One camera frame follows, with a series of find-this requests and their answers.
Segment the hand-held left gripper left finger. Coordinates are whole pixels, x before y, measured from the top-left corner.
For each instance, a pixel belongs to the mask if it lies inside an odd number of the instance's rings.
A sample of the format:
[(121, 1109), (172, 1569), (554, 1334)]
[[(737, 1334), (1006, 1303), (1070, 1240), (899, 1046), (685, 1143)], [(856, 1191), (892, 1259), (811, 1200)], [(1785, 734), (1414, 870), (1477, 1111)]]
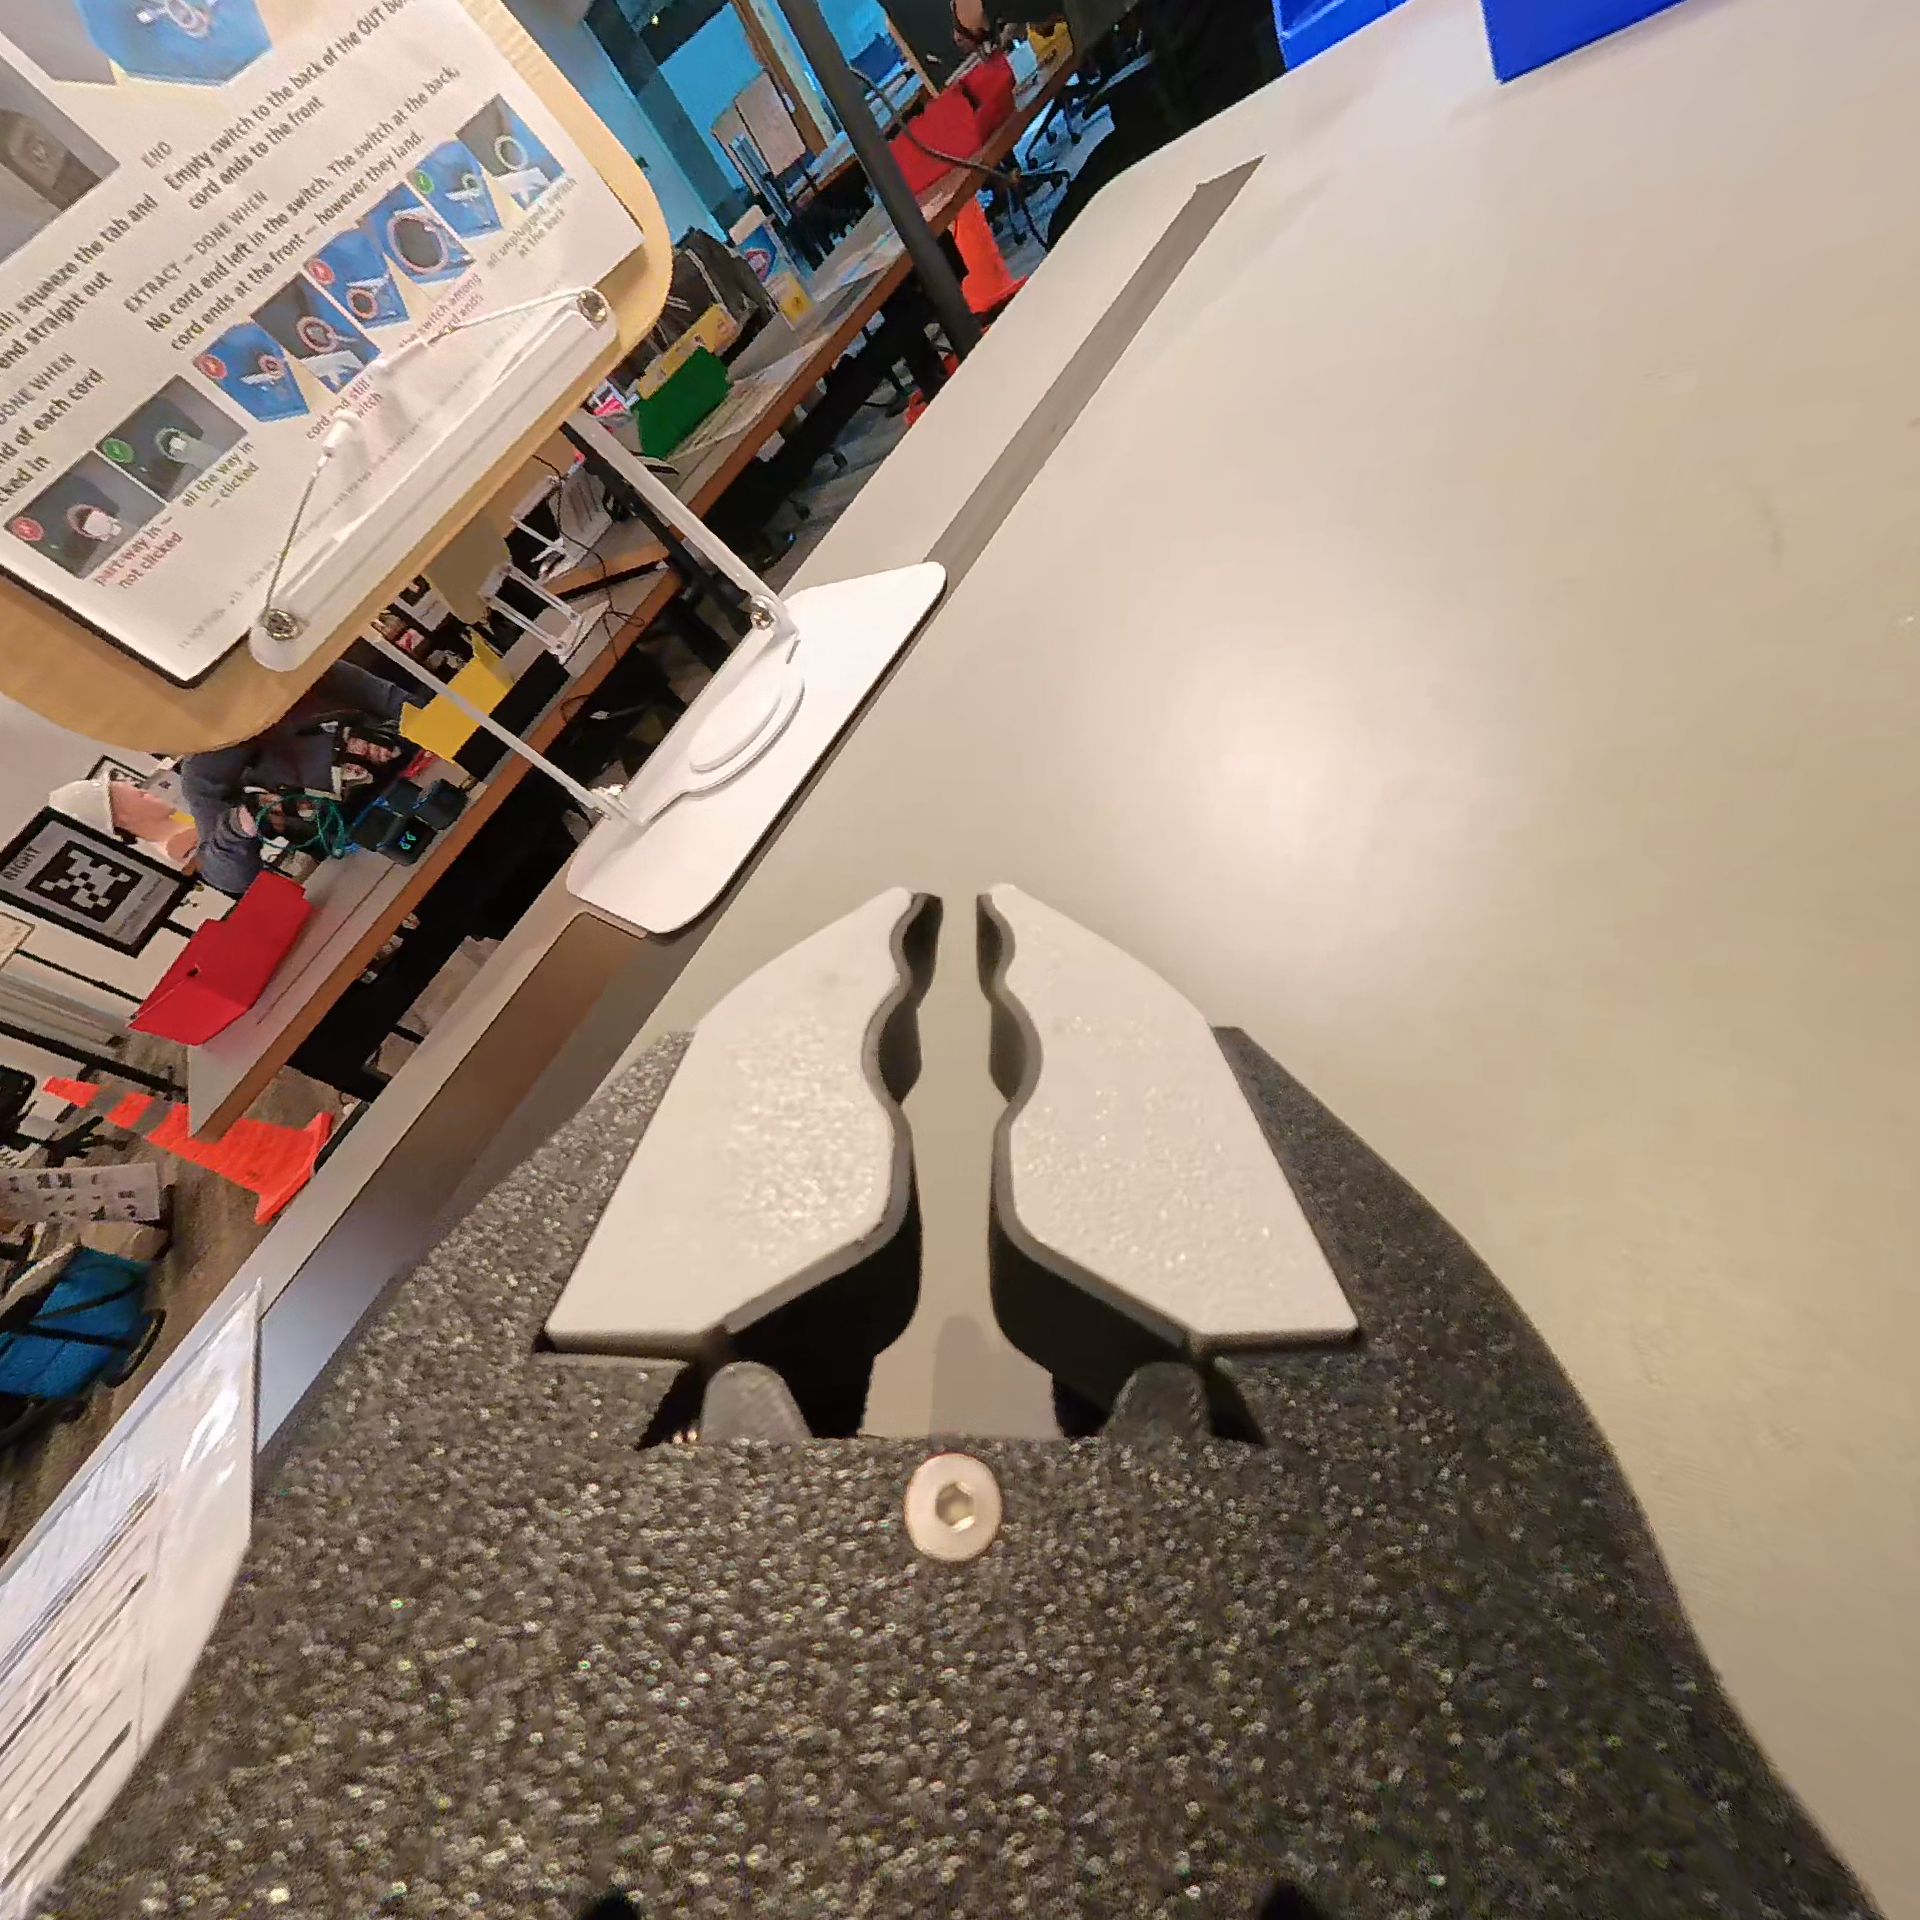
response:
[(555, 1353), (753, 1361), (810, 1433), (859, 1433), (921, 1301), (905, 1094), (944, 904), (894, 887), (697, 1022), (544, 1322)]

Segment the laminated paper sheet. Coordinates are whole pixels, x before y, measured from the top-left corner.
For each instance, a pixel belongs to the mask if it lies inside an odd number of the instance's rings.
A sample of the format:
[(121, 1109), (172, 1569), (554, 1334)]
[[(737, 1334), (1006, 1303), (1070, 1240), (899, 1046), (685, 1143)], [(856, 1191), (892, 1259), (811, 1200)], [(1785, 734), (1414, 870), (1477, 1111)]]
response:
[(2, 1915), (34, 1915), (133, 1777), (252, 1534), (259, 1285), (237, 1279), (2, 1582)]

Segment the printed instruction sheet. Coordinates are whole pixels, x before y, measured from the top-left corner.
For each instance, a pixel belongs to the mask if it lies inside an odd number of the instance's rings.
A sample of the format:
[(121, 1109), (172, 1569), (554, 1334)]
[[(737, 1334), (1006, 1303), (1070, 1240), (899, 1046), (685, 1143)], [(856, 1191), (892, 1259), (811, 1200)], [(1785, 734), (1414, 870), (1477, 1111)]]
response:
[(5, 3), (5, 671), (313, 656), (643, 327), (637, 165), (501, 3)]

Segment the small yellow bin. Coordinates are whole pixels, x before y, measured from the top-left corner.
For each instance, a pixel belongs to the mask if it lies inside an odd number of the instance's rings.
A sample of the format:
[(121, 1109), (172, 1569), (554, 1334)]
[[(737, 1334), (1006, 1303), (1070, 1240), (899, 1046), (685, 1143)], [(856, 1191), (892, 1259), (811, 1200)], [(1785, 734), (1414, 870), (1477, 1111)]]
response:
[[(501, 667), (501, 653), (486, 637), (470, 637), (467, 663), (443, 682), (482, 713), (493, 713), (512, 690)], [(482, 734), (468, 713), (445, 693), (425, 703), (410, 703), (402, 719), (398, 719), (398, 731), (420, 752), (443, 760), (460, 758), (473, 736)]]

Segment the black-and-white tag sign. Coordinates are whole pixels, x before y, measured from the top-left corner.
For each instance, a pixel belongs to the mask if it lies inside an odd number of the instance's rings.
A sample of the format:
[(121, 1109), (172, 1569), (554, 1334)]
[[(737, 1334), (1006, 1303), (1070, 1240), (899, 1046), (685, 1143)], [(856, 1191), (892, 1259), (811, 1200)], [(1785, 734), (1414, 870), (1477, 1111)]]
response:
[(2, 847), (2, 907), (141, 954), (177, 929), (194, 880), (105, 830), (42, 806)]

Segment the blue bag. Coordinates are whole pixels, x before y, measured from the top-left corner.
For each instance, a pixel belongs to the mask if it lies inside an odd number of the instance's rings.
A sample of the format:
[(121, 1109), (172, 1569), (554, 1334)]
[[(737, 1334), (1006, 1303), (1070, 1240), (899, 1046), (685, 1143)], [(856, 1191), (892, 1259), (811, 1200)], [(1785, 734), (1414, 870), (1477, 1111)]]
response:
[(83, 1400), (120, 1385), (150, 1353), (163, 1314), (153, 1263), (75, 1248), (34, 1278), (2, 1319), (5, 1400)]

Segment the green plastic bin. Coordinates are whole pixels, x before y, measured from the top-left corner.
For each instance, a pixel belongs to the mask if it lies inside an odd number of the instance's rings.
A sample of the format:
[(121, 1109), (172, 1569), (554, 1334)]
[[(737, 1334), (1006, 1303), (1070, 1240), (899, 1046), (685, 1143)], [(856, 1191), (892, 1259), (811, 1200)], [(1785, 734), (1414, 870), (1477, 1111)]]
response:
[(630, 401), (641, 454), (650, 461), (669, 459), (731, 393), (726, 363), (702, 343), (669, 371), (664, 367), (665, 360), (650, 367)]

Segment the red plastic bin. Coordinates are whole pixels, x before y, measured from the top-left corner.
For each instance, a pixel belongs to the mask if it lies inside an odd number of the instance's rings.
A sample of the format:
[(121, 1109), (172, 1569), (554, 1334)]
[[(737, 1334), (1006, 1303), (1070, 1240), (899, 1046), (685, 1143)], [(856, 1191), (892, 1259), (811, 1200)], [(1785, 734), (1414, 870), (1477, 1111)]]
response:
[(1017, 110), (1008, 54), (971, 63), (890, 136), (905, 187), (920, 195), (971, 159)]
[(313, 915), (300, 880), (262, 870), (221, 919), (201, 922), (128, 1027), (201, 1046), (252, 1010)]

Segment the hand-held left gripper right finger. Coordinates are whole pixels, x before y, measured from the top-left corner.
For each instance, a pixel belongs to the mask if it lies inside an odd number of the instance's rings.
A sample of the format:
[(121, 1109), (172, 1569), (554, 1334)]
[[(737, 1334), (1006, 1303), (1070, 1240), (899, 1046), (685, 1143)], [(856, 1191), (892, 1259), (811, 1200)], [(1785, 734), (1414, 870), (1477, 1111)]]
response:
[(1210, 1019), (1160, 970), (1000, 882), (990, 1296), (1066, 1433), (1256, 1433), (1230, 1360), (1347, 1353), (1358, 1311)]

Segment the black pole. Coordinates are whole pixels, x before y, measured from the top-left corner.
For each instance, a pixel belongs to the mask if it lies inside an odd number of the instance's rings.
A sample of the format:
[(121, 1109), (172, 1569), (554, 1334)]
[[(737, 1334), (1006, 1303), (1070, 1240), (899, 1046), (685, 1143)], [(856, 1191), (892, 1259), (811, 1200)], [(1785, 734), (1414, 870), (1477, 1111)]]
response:
[(941, 241), (929, 226), (916, 194), (890, 151), (859, 75), (838, 47), (816, 2), (778, 2), (787, 26), (803, 47), (824, 96), (849, 133), (856, 158), (870, 182), (896, 237), (909, 258), (923, 294), (930, 299), (948, 346), (965, 360), (980, 343), (980, 323), (970, 311), (962, 280)]

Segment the instruction board on white stand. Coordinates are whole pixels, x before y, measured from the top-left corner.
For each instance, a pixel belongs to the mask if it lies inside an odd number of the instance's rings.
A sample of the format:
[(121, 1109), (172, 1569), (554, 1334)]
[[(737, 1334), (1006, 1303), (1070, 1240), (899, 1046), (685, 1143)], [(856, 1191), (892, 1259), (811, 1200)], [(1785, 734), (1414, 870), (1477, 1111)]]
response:
[[(641, 168), (608, 118), (574, 86), (539, 35), (526, 29), (510, 3), (501, 7), (512, 10), (544, 58)], [(654, 184), (645, 170), (643, 176), (660, 207)], [(30, 677), (25, 701), (13, 694), (5, 671), (5, 701), (65, 731), (137, 752), (189, 752), (241, 739), (282, 718), (349, 642), (371, 637), (377, 609), (416, 576), (429, 573), (458, 537), (477, 526), (482, 509), (504, 499), (507, 485), (521, 478), (536, 454), (565, 433), (630, 490), (685, 553), (700, 558), (700, 570), (709, 573), (709, 579), (731, 585), (749, 627), (731, 657), (717, 667), (688, 719), (678, 721), (664, 752), (624, 792), (596, 794), (530, 747), (512, 742), (512, 752), (549, 771), (562, 790), (600, 816), (569, 878), (578, 897), (605, 907), (641, 933), (667, 934), (697, 921), (730, 888), (818, 758), (849, 728), (878, 679), (936, 609), (944, 593), (944, 568), (921, 561), (826, 587), (778, 591), (705, 527), (697, 512), (681, 505), (637, 453), (585, 410), (590, 389), (641, 344), (665, 311), (669, 232), (664, 207), (660, 239), (659, 267), (641, 278), (637, 336), (617, 343), (608, 363), (588, 375), (582, 394), (562, 405), (555, 423), (493, 469), (480, 482), (477, 498), (458, 507), (450, 522), (438, 527), (425, 555), (404, 561), (390, 583), (376, 587), (371, 603), (313, 656), (278, 667), (241, 653), (203, 682), (177, 687), (134, 680), (126, 657), (93, 653), (83, 633), (78, 642), (56, 648), (53, 670)], [(20, 613), (5, 603), (2, 667), (5, 639), (20, 635)]]

